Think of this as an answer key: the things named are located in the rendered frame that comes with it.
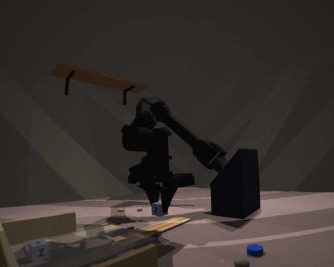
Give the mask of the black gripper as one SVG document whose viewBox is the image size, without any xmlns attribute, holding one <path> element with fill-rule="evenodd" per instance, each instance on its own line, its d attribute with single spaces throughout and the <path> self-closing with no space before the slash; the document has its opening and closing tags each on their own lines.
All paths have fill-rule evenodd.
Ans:
<svg viewBox="0 0 334 267">
<path fill-rule="evenodd" d="M 131 176 L 129 175 L 128 184 L 140 182 L 138 187 L 142 188 L 146 192 L 150 204 L 159 201 L 160 192 L 162 212 L 166 213 L 177 189 L 179 187 L 195 185 L 194 177 L 191 173 L 173 174 L 173 171 L 169 171 L 169 160 L 172 160 L 172 156 L 169 156 L 169 152 L 167 151 L 147 152 L 146 156 L 143 157 L 145 157 L 147 161 L 152 158 L 159 160 L 162 175 L 155 174 L 146 181 L 132 181 Z M 163 186 L 160 187 L 160 184 L 156 184 L 156 182 L 163 183 Z"/>
</svg>

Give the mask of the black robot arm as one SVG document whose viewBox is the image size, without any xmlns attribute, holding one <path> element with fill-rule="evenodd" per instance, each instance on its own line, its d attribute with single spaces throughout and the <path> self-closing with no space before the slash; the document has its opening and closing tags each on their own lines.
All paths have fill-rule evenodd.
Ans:
<svg viewBox="0 0 334 267">
<path fill-rule="evenodd" d="M 121 129 L 124 149 L 139 152 L 169 151 L 168 136 L 171 132 L 167 127 L 154 128 L 157 122 L 163 122 L 190 145 L 193 155 L 207 169 L 214 169 L 219 173 L 229 162 L 224 157 L 227 154 L 225 149 L 217 143 L 200 139 L 171 114 L 170 108 L 162 99 L 156 97 L 142 98 L 136 107 L 132 124 L 124 125 Z M 220 153 L 215 157 L 218 151 Z M 155 174 L 162 175 L 159 160 L 152 158 L 147 161 L 145 157 L 141 158 L 141 163 L 129 168 L 129 172 L 132 181 L 146 181 Z"/>
</svg>

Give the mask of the tan strip with red stripes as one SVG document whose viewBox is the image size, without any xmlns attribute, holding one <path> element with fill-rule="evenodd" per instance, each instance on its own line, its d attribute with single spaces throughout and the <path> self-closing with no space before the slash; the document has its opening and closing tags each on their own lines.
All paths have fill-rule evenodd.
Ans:
<svg viewBox="0 0 334 267">
<path fill-rule="evenodd" d="M 173 228 L 177 228 L 178 226 L 188 223 L 190 221 L 191 219 L 176 216 L 167 221 L 163 221 L 158 224 L 154 224 L 152 226 L 137 230 L 137 232 L 140 232 L 148 236 L 152 236 L 154 234 L 162 234 L 166 231 L 169 231 Z"/>
</svg>

